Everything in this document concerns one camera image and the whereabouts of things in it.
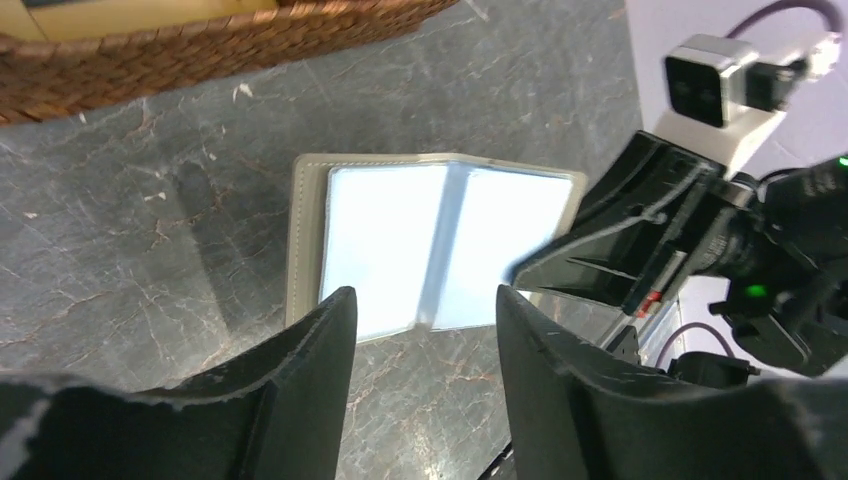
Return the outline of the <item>grey card holder wallet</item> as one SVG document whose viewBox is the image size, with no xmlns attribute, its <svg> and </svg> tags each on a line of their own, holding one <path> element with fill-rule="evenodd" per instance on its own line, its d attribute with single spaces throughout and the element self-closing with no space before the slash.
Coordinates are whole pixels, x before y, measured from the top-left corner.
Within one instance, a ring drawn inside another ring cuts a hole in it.
<svg viewBox="0 0 848 480">
<path fill-rule="evenodd" d="M 570 229 L 586 187 L 578 171 L 458 153 L 301 155 L 285 323 L 347 286 L 362 343 L 490 326 L 498 287 Z"/>
</svg>

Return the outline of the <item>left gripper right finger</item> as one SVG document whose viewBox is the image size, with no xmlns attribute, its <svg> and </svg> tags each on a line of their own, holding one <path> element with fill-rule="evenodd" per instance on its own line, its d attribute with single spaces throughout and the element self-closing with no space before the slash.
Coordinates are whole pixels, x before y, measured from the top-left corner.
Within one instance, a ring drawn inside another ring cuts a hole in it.
<svg viewBox="0 0 848 480">
<path fill-rule="evenodd" d="M 777 378 L 730 389 L 627 363 L 513 288 L 496 327 L 521 479 L 843 479 L 847 384 Z"/>
</svg>

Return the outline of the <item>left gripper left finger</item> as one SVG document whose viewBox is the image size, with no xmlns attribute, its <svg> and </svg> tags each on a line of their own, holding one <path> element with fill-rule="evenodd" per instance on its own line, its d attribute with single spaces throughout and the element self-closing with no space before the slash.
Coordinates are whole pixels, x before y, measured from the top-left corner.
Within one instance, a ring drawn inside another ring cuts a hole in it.
<svg viewBox="0 0 848 480">
<path fill-rule="evenodd" d="M 342 287 L 292 327 L 173 388 L 1 377 L 5 479 L 332 479 L 357 330 Z"/>
</svg>

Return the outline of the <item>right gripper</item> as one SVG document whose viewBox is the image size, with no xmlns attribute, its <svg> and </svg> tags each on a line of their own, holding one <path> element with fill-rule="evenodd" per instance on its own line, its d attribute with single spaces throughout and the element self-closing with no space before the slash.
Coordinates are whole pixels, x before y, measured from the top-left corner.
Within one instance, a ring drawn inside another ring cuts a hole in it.
<svg viewBox="0 0 848 480">
<path fill-rule="evenodd" d="M 755 180 L 637 131 L 566 233 L 511 285 L 645 312 L 692 275 L 724 278 L 710 313 L 763 363 L 814 377 L 847 354 L 847 160 Z"/>
</svg>

